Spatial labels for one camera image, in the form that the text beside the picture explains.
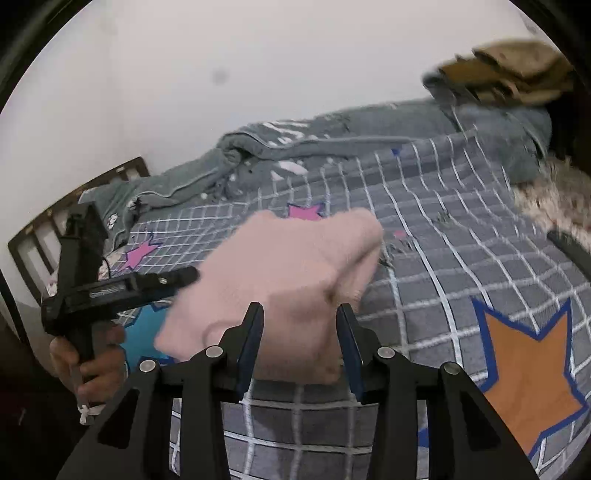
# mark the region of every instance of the gray blanket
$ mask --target gray blanket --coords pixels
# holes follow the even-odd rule
[[[90,190],[81,202],[97,204],[110,232],[109,253],[125,244],[140,216],[158,218],[211,199],[238,200],[269,179],[272,170],[285,177],[285,162],[318,169],[327,157],[341,162],[387,148],[399,150],[404,161],[415,161],[412,142],[463,129],[478,131],[481,147],[501,162],[511,183],[518,183],[536,177],[551,124],[541,109],[464,105],[456,110],[432,100],[366,106],[309,120],[262,122],[224,135],[194,161],[156,177]]]

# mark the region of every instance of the human hand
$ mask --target human hand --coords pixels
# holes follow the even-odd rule
[[[108,401],[125,380],[125,353],[118,345],[125,341],[123,326],[115,325],[109,329],[106,341],[109,344],[106,351],[80,365],[80,374],[83,378],[95,378],[78,385],[74,393],[91,403]],[[78,364],[78,352],[64,337],[55,337],[50,343],[49,350],[51,363],[59,379],[68,389],[74,391],[70,368]]]

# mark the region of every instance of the pink sweater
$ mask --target pink sweater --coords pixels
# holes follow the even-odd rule
[[[353,308],[371,280],[382,227],[368,210],[317,222],[252,215],[176,297],[154,346],[181,361],[216,345],[252,301],[265,312],[255,378],[332,383],[340,375],[335,312]]]

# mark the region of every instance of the black cable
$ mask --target black cable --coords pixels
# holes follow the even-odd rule
[[[109,271],[109,278],[111,278],[111,266],[109,265],[108,260],[105,257],[101,257],[103,262],[107,264],[107,270]]]

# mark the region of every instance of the brown fabric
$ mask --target brown fabric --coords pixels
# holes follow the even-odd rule
[[[450,87],[491,105],[543,105],[573,90],[573,68],[552,47],[536,41],[474,49],[475,57],[439,67]]]
[[[539,41],[504,41],[477,47],[474,55],[488,59],[498,67],[523,79],[549,71],[554,64],[564,61],[559,51]]]
[[[540,432],[581,409],[564,376],[567,313],[541,341],[486,314],[499,380],[486,398],[525,453]]]

